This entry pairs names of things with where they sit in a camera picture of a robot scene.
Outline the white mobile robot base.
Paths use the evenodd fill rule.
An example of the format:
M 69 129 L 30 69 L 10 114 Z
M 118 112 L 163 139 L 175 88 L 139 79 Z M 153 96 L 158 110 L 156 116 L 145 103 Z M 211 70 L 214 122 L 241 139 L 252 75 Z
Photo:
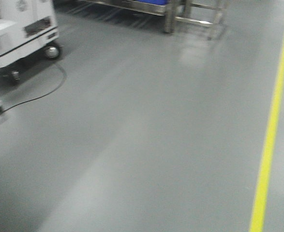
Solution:
M 0 0 L 0 76 L 20 80 L 18 63 L 41 51 L 48 60 L 61 56 L 51 0 Z

